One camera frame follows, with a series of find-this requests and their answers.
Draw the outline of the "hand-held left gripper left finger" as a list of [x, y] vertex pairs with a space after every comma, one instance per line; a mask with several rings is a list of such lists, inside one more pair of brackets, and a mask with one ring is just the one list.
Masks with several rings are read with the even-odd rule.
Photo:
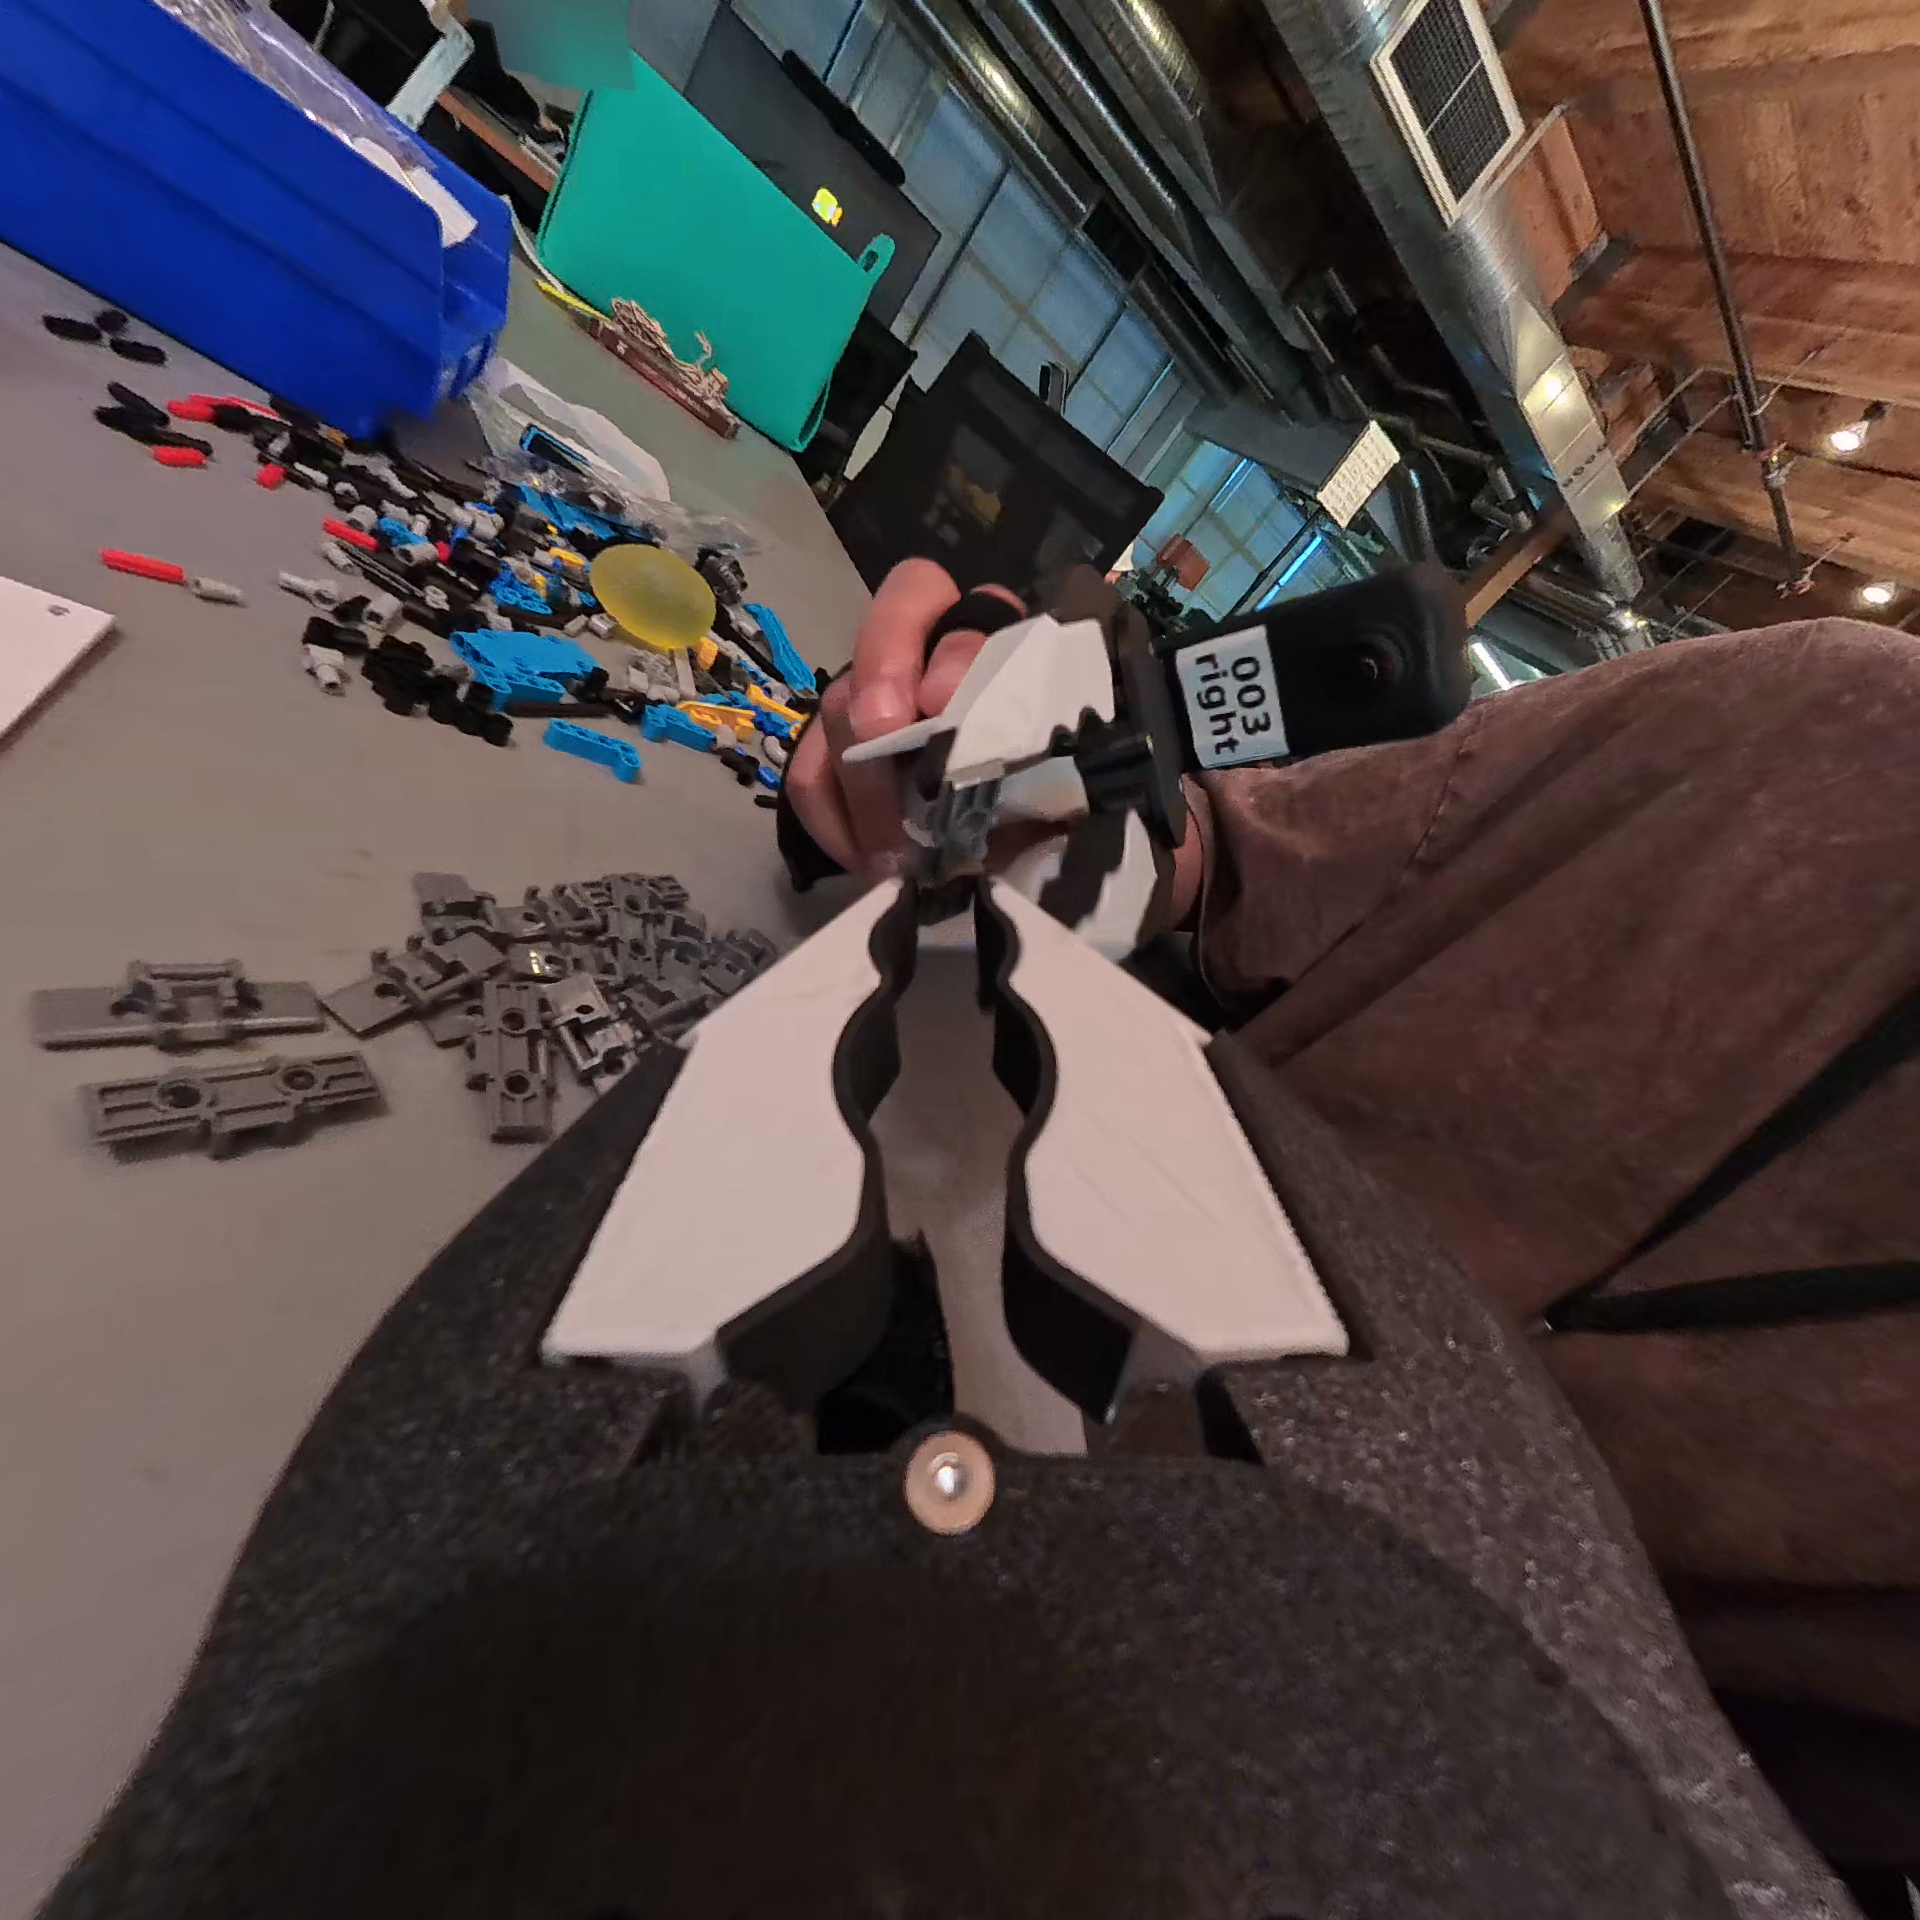
[[853, 1373], [892, 1312], [874, 1117], [917, 891], [892, 879], [709, 1015], [541, 1336], [541, 1360]]

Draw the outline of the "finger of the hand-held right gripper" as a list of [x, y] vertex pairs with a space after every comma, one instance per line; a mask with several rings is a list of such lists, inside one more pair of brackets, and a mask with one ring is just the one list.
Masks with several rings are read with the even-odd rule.
[[983, 772], [989, 792], [989, 826], [1074, 826], [1095, 808], [1087, 780], [1071, 755], [1023, 763], [995, 760]]
[[915, 760], [944, 749], [937, 783], [986, 783], [1056, 755], [1056, 733], [1115, 715], [1113, 658], [1100, 619], [1034, 614], [986, 638], [943, 710], [863, 741], [848, 763]]

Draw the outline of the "pile of grey track links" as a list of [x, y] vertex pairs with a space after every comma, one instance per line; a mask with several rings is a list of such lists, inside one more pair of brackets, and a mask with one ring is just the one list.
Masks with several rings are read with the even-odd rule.
[[765, 973], [756, 928], [713, 928], [671, 872], [617, 871], [498, 898], [415, 876], [417, 930], [319, 992], [233, 957], [129, 963], [100, 987], [29, 996], [49, 1052], [143, 1048], [143, 1072], [80, 1090], [87, 1139], [117, 1160], [288, 1146], [386, 1106], [359, 1043], [403, 1029], [451, 1055], [496, 1146], [546, 1143], [569, 1080], [599, 1094], [677, 1046]]

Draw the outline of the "grey desk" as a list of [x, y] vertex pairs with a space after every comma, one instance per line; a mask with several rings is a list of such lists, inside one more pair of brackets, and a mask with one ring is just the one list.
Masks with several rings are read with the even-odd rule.
[[[315, 1408], [417, 1271], [522, 1165], [458, 1063], [417, 1030], [369, 1044], [386, 1106], [232, 1159], [120, 1160], [77, 1090], [151, 1055], [49, 1052], [36, 989], [136, 957], [233, 957], [331, 992], [417, 926], [412, 878], [496, 895], [675, 872], [721, 926], [800, 936], [837, 891], [788, 891], [770, 816], [697, 755], [637, 783], [386, 712], [307, 677], [320, 503], [261, 488], [228, 436], [168, 470], [104, 430], [124, 376], [212, 394], [168, 346], [131, 368], [43, 316], [100, 307], [4, 256], [4, 574], [115, 614], [82, 671], [4, 746], [4, 1916], [32, 1916], [181, 1685], [257, 1510]], [[243, 588], [220, 608], [115, 574], [100, 549]]]

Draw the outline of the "white hanging sign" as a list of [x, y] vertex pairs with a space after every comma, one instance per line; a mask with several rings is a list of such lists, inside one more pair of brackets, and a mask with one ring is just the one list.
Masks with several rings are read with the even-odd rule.
[[1402, 467], [1402, 447], [1377, 418], [1367, 418], [1338, 452], [1312, 499], [1335, 528], [1347, 530]]

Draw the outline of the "black monitor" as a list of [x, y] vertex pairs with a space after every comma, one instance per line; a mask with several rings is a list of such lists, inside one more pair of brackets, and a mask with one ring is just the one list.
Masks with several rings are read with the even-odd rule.
[[828, 522], [871, 592], [898, 562], [936, 559], [962, 592], [1034, 602], [1071, 567], [1109, 571], [1162, 500], [970, 334]]

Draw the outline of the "yellow plastic dome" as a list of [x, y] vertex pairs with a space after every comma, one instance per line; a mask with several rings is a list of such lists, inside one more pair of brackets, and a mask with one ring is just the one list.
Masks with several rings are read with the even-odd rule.
[[684, 651], [713, 628], [716, 595], [706, 579], [659, 544], [609, 544], [588, 575], [592, 597], [634, 644]]

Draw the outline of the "brown wooden model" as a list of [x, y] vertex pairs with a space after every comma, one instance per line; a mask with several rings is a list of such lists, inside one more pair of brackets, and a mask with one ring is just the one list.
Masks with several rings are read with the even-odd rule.
[[684, 356], [666, 326], [634, 299], [615, 299], [611, 310], [580, 318], [584, 328], [621, 365], [643, 376], [681, 412], [724, 440], [737, 438], [740, 418], [729, 402], [729, 376], [713, 363], [705, 334], [695, 335], [695, 356]]

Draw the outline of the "blue building block assembly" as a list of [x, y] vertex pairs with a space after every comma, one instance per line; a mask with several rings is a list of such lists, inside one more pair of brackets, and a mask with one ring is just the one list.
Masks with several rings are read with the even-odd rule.
[[496, 710], [592, 700], [609, 671], [577, 639], [540, 630], [456, 630], [448, 647]]

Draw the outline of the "clear plastic bag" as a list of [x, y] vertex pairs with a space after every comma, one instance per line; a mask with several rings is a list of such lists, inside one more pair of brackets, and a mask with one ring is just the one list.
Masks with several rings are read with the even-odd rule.
[[631, 508], [667, 509], [675, 493], [659, 456], [609, 416], [565, 400], [505, 356], [489, 359], [464, 402], [483, 438], [516, 477], [571, 476]]

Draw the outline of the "black ceiling pipe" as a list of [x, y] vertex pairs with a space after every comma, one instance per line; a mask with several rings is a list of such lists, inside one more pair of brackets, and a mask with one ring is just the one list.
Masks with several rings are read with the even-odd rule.
[[1636, 2], [1634, 10], [1648, 43], [1653, 78], [1660, 88], [1696, 240], [1712, 283], [1721, 339], [1732, 359], [1732, 397], [1739, 416], [1743, 445], [1752, 464], [1757, 468], [1760, 486], [1772, 516], [1775, 541], [1785, 564], [1783, 592], [1807, 592], [1810, 588], [1809, 557], [1804, 555], [1793, 526], [1793, 508], [1785, 488], [1785, 456], [1778, 443], [1769, 440], [1764, 432], [1768, 404], [1760, 396], [1757, 368], [1748, 350], [1732, 264], [1721, 237], [1708, 168], [1696, 141], [1690, 99], [1677, 72], [1673, 36], [1660, 2]]

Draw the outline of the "pile of mixed building parts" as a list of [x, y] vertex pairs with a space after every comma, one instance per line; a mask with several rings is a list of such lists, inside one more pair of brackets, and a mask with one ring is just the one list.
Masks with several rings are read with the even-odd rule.
[[819, 703], [824, 678], [793, 648], [778, 614], [747, 604], [732, 541], [699, 544], [693, 567], [716, 595], [709, 636], [684, 651], [634, 644], [592, 597], [588, 567], [609, 544], [672, 551], [656, 518], [571, 476], [516, 477], [498, 459], [439, 470], [391, 434], [354, 438], [279, 396], [191, 391], [155, 400], [115, 376], [93, 418], [143, 445], [155, 464], [202, 470], [215, 434], [240, 443], [261, 488], [313, 493], [325, 575], [283, 571], [282, 592], [311, 610], [307, 639], [362, 654], [379, 638], [421, 642], [459, 682], [451, 632], [485, 628], [577, 639], [609, 671], [592, 700], [500, 710], [545, 733], [563, 718], [643, 741], [648, 703], [675, 703], [723, 738], [729, 776], [769, 808], [784, 788], [788, 751]]

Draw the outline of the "blue sticker sheet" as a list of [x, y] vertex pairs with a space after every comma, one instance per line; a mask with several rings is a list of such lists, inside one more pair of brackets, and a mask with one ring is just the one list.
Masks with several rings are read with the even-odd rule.
[[113, 613], [2, 579], [2, 746], [104, 648], [115, 626]]

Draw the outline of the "blue plastic bin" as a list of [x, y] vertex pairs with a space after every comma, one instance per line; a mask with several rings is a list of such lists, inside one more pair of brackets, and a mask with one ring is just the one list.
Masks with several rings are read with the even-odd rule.
[[512, 213], [258, 4], [2, 4], [4, 244], [354, 436], [511, 316]]

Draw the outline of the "silver ventilation duct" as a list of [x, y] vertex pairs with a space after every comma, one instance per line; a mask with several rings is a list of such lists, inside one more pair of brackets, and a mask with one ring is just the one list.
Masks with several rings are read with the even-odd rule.
[[1265, 11], [1509, 467], [1529, 499], [1569, 518], [1597, 592], [1623, 605], [1644, 588], [1623, 526], [1625, 479], [1506, 204], [1529, 133], [1477, 211], [1447, 228], [1372, 72], [1408, 4], [1275, 2]]

